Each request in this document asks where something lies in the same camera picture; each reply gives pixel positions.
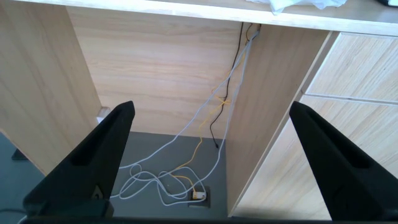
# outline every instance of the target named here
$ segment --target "wooden desk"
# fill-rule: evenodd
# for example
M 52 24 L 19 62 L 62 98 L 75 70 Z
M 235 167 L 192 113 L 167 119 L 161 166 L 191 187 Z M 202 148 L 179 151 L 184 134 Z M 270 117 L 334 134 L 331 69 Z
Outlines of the wooden desk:
M 103 106 L 133 100 L 133 131 L 177 134 L 230 70 L 240 22 L 244 30 L 252 22 L 249 33 L 262 27 L 226 143 L 229 215 L 330 218 L 289 122 L 294 100 L 398 175 L 397 9 L 373 0 L 278 16 L 245 0 L 0 6 L 0 128 L 45 174 L 96 126 Z M 218 104 L 211 100 L 183 135 L 198 136 Z

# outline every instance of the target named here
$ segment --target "plastic bag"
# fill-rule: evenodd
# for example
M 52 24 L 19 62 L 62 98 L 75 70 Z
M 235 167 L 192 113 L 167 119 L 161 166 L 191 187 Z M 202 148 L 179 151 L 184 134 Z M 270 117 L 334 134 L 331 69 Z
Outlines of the plastic bag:
M 279 14 L 285 7 L 293 5 L 314 5 L 319 9 L 324 9 L 327 6 L 340 7 L 347 0 L 247 0 L 251 2 L 260 2 L 271 5 L 272 13 Z

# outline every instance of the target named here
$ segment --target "gray floor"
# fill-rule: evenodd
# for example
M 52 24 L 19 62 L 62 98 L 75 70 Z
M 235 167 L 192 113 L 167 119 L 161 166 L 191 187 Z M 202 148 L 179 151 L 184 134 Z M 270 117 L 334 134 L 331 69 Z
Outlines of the gray floor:
M 173 136 L 162 134 L 130 133 L 124 151 L 121 165 L 136 162 L 150 155 L 160 146 L 171 140 Z M 148 161 L 142 162 L 143 170 L 159 173 L 162 170 L 173 169 L 187 162 L 199 142 L 199 138 L 180 137 L 173 144 L 164 148 Z M 13 162 L 11 155 L 15 147 L 4 137 L 0 136 L 0 208 L 22 208 L 24 196 L 44 177 L 30 162 Z M 199 177 L 209 173 L 217 159 L 218 150 L 211 139 L 203 139 L 195 159 L 188 165 Z M 176 172 L 176 175 L 186 175 L 195 180 L 187 171 Z M 121 170 L 116 177 L 114 190 L 116 194 L 128 179 L 128 169 Z M 182 179 L 185 186 L 190 187 L 187 180 Z M 155 183 L 150 184 L 140 194 L 128 200 L 112 198 L 115 217 L 151 217 L 151 218 L 193 218 L 193 219 L 224 219 L 226 209 L 226 174 L 225 151 L 221 152 L 221 159 L 213 173 L 203 181 L 211 190 L 211 208 L 188 208 L 186 204 L 165 207 L 161 204 Z M 134 184 L 124 195 L 130 195 L 142 183 Z M 171 193 L 182 190 L 176 181 L 165 178 L 165 186 Z M 174 202 L 164 196 L 166 203 Z M 0 213 L 1 223 L 16 223 L 21 215 Z

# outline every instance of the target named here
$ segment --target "drawer front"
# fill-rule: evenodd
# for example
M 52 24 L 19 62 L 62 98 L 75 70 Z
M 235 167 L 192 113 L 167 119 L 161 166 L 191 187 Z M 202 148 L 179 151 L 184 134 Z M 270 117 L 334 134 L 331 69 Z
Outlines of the drawer front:
M 307 94 L 398 102 L 398 39 L 340 34 Z
M 398 106 L 304 96 L 313 108 L 398 177 Z M 235 210 L 236 216 L 330 219 L 291 120 Z

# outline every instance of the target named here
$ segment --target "yellow cable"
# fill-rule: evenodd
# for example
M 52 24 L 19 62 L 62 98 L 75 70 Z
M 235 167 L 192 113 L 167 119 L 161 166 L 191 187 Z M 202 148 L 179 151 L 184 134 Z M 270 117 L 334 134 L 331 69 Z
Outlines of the yellow cable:
M 221 104 L 218 105 L 218 106 L 217 106 L 215 109 L 213 109 L 212 111 L 210 111 L 210 113 L 207 115 L 206 119 L 199 125 L 198 132 L 199 132 L 200 142 L 199 142 L 198 145 L 196 146 L 196 148 L 195 148 L 195 150 L 194 150 L 194 152 L 193 152 L 192 158 L 191 158 L 188 162 L 186 162 L 186 163 L 184 163 L 184 164 L 178 166 L 178 167 L 175 168 L 174 170 L 176 170 L 176 169 L 178 169 L 178 168 L 181 168 L 181 167 L 183 167 L 183 166 L 189 164 L 189 163 L 193 160 L 193 158 L 195 158 L 195 155 L 196 155 L 196 153 L 197 153 L 197 150 L 198 150 L 199 146 L 200 146 L 200 145 L 202 144 L 202 142 L 203 142 L 203 138 L 202 138 L 201 132 L 200 132 L 201 127 L 209 120 L 210 115 L 212 115 L 213 113 L 215 113 L 215 112 L 216 112 L 218 109 L 220 109 L 224 104 L 230 104 L 230 103 L 231 103 L 230 100 L 224 101 L 224 100 L 222 100 L 222 97 L 220 97 L 220 96 L 216 96 L 216 97 L 217 97 L 218 100 L 221 101 Z M 193 187 L 193 182 L 192 182 L 191 179 L 189 179 L 188 177 L 185 177 L 185 176 L 182 176 L 182 175 L 172 175 L 172 176 L 173 176 L 173 177 L 177 177 L 177 178 L 179 177 L 179 178 L 184 178 L 184 179 L 189 180 L 189 182 L 191 183 L 191 185 L 192 185 L 192 187 Z
M 181 175 L 172 175 L 173 177 L 177 177 L 177 178 L 184 178 L 184 179 L 187 179 L 187 180 L 189 180 L 189 182 L 191 183 L 191 185 L 193 186 L 193 182 L 191 181 L 191 179 L 189 179 L 188 177 L 185 177 L 185 176 L 181 176 Z
M 181 167 L 183 167 L 183 166 L 189 164 L 189 163 L 193 160 L 193 158 L 195 158 L 195 155 L 196 155 L 196 153 L 197 153 L 197 150 L 198 150 L 200 144 L 203 142 L 203 139 L 202 139 L 201 133 L 200 133 L 201 127 L 209 120 L 210 115 L 212 115 L 213 113 L 215 113 L 215 112 L 216 112 L 222 105 L 224 105 L 224 104 L 230 104 L 229 100 L 227 100 L 227 101 L 222 101 L 222 103 L 221 103 L 220 105 L 218 105 L 215 109 L 213 109 L 212 111 L 210 111 L 210 113 L 208 114 L 207 118 L 202 122 L 201 125 L 199 125 L 199 129 L 198 129 L 198 130 L 199 130 L 200 142 L 198 143 L 197 147 L 195 148 L 195 150 L 194 150 L 194 152 L 193 152 L 193 155 L 192 155 L 192 158 L 191 158 L 188 162 L 186 162 L 186 163 L 184 163 L 184 164 L 178 166 L 178 167 L 175 168 L 175 169 L 181 168 Z

